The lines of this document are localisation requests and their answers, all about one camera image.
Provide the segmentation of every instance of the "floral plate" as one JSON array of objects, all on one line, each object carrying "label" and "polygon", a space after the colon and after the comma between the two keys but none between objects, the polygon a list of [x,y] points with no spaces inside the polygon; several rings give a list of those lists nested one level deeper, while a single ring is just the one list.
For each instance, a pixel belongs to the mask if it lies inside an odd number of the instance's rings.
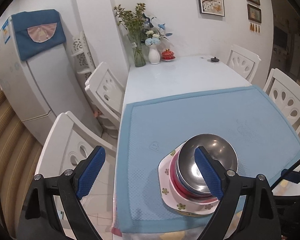
[{"label": "floral plate", "polygon": [[161,197],[167,206],[177,210],[182,215],[189,215],[189,216],[209,215],[216,210],[219,204],[218,200],[211,199],[210,203],[205,203],[204,205],[194,203],[190,200],[181,197],[178,194],[178,192],[175,190],[173,184],[170,181],[169,165],[173,156],[177,152],[179,152],[181,146],[182,145],[180,145],[174,151],[172,151],[166,157],[164,157],[159,164],[158,174],[159,174]]}]

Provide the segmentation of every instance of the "blue table mat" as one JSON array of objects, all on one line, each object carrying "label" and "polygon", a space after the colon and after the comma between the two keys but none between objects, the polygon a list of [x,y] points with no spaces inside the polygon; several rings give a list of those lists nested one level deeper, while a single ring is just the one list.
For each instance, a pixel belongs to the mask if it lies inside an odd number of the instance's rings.
[{"label": "blue table mat", "polygon": [[[117,154],[117,217],[123,233],[165,233],[208,223],[164,204],[158,165],[190,137],[216,134],[238,156],[238,174],[264,174],[269,184],[300,158],[300,139],[256,86],[195,92],[126,105]],[[244,197],[237,212],[242,210]]]}]

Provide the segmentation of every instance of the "white vase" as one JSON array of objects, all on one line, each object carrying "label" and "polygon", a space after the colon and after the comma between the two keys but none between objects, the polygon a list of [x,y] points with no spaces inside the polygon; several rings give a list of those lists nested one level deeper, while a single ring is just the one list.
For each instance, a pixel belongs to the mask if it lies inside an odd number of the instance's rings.
[{"label": "white vase", "polygon": [[149,61],[152,65],[160,62],[160,54],[157,50],[157,45],[155,44],[149,46]]}]

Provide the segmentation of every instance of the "pink cloth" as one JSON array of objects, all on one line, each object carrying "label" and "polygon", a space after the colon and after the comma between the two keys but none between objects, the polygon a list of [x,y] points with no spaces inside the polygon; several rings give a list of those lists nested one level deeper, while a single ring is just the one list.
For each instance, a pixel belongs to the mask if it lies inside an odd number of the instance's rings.
[{"label": "pink cloth", "polygon": [[28,28],[28,34],[34,42],[45,42],[54,35],[57,23],[38,25]]},{"label": "pink cloth", "polygon": [[120,231],[119,227],[119,222],[117,220],[117,201],[116,201],[116,195],[114,192],[114,200],[113,200],[113,211],[112,211],[112,225],[111,225],[111,233],[122,237],[122,233]]}]

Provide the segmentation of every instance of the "blue gripper pad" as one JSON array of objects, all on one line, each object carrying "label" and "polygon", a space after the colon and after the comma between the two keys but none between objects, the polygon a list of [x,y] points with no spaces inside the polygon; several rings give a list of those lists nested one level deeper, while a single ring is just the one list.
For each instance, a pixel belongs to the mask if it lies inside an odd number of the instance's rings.
[{"label": "blue gripper pad", "polygon": [[79,200],[82,197],[89,194],[93,183],[95,182],[102,165],[106,160],[106,151],[103,147],[100,147],[96,155],[93,157],[87,168],[84,170],[82,175],[78,180],[78,190],[76,192],[77,198]]},{"label": "blue gripper pad", "polygon": [[194,150],[194,161],[197,164],[211,194],[220,200],[223,197],[221,179],[199,147]]}]

